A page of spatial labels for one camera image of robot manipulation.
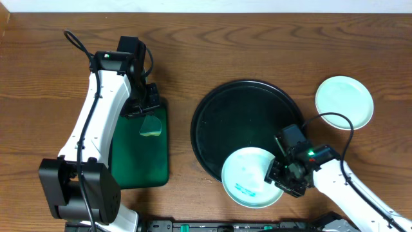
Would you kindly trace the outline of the green sponge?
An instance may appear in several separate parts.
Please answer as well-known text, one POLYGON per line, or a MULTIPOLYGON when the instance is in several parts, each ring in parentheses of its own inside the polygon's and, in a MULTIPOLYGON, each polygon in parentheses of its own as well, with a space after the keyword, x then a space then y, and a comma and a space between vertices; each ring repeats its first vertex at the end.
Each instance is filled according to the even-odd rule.
POLYGON ((162 133, 162 122, 154 115, 146 115, 139 134, 144 137, 160 136, 162 133))

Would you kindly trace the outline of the light green plate front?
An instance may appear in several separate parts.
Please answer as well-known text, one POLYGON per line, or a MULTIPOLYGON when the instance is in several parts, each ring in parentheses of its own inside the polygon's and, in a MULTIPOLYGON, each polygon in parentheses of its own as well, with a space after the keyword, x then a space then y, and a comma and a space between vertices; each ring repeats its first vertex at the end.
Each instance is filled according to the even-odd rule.
POLYGON ((227 195, 236 203, 253 209, 266 208, 277 202, 283 190, 265 182, 271 161, 270 152, 256 147, 241 148, 228 156, 221 171, 227 195))

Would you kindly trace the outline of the light green plate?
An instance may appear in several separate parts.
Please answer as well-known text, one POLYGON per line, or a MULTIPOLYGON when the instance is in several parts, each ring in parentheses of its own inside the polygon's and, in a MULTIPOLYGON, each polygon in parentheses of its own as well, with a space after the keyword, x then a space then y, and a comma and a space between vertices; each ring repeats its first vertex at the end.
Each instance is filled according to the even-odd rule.
POLYGON ((253 209, 266 208, 277 202, 283 190, 265 182, 271 161, 270 152, 256 147, 241 148, 228 156, 221 171, 227 195, 236 203, 253 209))
POLYGON ((330 77, 319 85, 315 107, 324 121, 340 130, 364 127, 374 112, 369 90, 358 80, 341 75, 330 77))

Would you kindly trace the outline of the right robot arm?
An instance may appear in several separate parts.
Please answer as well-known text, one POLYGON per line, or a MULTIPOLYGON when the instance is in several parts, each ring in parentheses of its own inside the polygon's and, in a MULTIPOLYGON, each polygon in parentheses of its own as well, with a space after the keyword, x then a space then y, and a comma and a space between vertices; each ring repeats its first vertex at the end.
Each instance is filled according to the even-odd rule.
POLYGON ((411 231, 411 220, 379 199, 332 147, 313 146, 296 124, 283 128, 274 139, 281 154, 272 159, 265 182, 295 198, 316 188, 359 231, 411 231))

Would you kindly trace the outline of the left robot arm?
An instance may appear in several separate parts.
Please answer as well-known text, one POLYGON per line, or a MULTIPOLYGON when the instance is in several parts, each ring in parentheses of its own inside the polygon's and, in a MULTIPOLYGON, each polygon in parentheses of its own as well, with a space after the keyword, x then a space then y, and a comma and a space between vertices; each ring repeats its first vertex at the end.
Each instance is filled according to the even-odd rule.
POLYGON ((116 51, 91 53, 69 30, 64 36, 89 61, 89 86, 76 125, 57 158, 43 159, 39 179, 53 218, 87 231, 136 231, 138 213, 121 203, 109 170, 111 141, 119 117, 146 116, 160 107, 156 84, 144 68, 150 49, 122 36, 116 51))

